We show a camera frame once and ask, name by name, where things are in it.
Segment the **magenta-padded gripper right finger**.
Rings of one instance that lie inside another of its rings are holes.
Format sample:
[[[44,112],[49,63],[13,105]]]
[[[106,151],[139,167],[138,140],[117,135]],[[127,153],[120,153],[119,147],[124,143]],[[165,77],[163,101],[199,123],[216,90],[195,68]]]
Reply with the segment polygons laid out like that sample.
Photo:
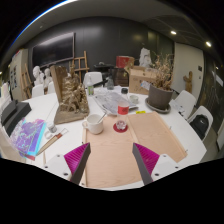
[[[181,169],[167,154],[159,155],[137,143],[133,144],[132,153],[136,159],[142,181],[145,185]]]

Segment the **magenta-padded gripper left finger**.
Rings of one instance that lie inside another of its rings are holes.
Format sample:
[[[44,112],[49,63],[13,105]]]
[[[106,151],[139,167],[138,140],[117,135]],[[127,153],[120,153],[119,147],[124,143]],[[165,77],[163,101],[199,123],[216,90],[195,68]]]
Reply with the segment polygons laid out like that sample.
[[[90,144],[83,144],[65,155],[57,154],[43,166],[43,169],[78,185],[90,153]]]

